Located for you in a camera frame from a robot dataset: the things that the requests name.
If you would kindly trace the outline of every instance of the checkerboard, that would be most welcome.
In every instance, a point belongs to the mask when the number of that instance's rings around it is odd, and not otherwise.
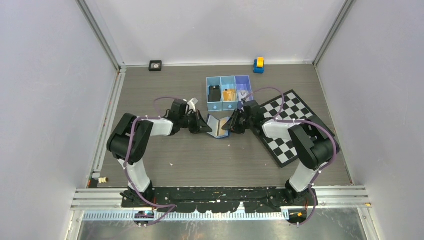
[[[261,107],[266,110],[266,113],[264,113],[265,118],[275,116],[280,110],[281,103],[282,98],[278,96],[262,104]],[[294,90],[284,93],[282,109],[279,119],[283,120],[307,119],[315,115]],[[260,140],[281,168],[298,159],[298,153],[291,140],[267,137],[260,137]]]

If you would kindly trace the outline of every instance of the white plastic piece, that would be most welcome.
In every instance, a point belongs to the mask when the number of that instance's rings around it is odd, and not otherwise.
[[[125,161],[123,159],[119,159],[118,162],[121,164],[122,167],[124,167]],[[140,161],[134,163],[133,165],[128,164],[126,166],[126,169],[128,171],[129,177],[131,178],[132,182],[134,183],[137,189],[134,189],[130,183],[128,183],[128,187],[135,191],[139,191],[140,193],[144,193],[144,191],[150,185],[150,178],[147,176],[143,158]]]
[[[296,192],[300,193],[308,188],[309,183],[314,178],[315,174],[317,174],[318,170],[312,170],[307,168],[302,162],[299,162],[296,171],[293,176],[291,176],[289,182],[290,185],[296,190]]]
[[[109,182],[109,178],[107,176],[105,176],[105,177],[99,177],[98,178],[98,183],[99,184],[105,184],[107,182]]]
[[[165,118],[149,119],[148,121],[153,123],[153,129],[151,130],[150,137],[169,136],[174,126],[174,124],[170,120]]]
[[[265,124],[262,126],[262,129],[267,138],[284,139],[289,141],[292,139],[289,134],[289,128],[298,124],[300,123],[282,123],[271,119],[265,122]]]
[[[187,102],[188,109],[189,110],[192,109],[193,111],[196,111],[196,104],[198,102],[199,101],[196,98],[192,98],[190,101]]]

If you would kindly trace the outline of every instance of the gray floor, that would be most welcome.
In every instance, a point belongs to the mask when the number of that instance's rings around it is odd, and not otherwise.
[[[146,67],[129,68],[126,73],[115,124],[124,113],[157,116],[153,100],[162,96],[197,98],[196,105],[206,117],[206,77],[249,75],[253,90],[277,87],[283,92],[295,90],[330,129],[334,125],[312,65],[267,65],[264,74],[254,74],[252,66],[176,66],[161,72]],[[254,94],[259,104],[278,95],[273,90]],[[172,100],[158,102],[163,115]],[[217,118],[231,111],[213,112]],[[283,186],[293,175],[299,160],[279,168],[260,141],[251,133],[232,134],[215,139],[208,134],[192,135],[187,129],[167,137],[152,137],[144,155],[148,176],[157,187]],[[102,177],[109,183],[99,187],[126,187],[122,167],[107,152]],[[343,154],[317,179],[318,186],[350,185]]]

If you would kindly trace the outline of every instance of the white wall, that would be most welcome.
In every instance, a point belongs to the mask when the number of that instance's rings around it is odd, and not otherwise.
[[[115,69],[74,0],[0,1],[0,236],[65,237]]]
[[[353,179],[387,239],[423,239],[424,2],[357,1],[318,66]]]
[[[311,63],[344,0],[89,2],[125,63],[146,65]]]

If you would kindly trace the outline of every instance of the blue book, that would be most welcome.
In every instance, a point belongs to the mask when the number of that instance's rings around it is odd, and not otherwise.
[[[222,127],[230,120],[230,117],[224,117],[217,119],[214,116],[208,114],[206,118],[206,124],[212,129],[212,132],[208,132],[209,135],[216,139],[226,138],[230,135],[228,130],[223,130]]]

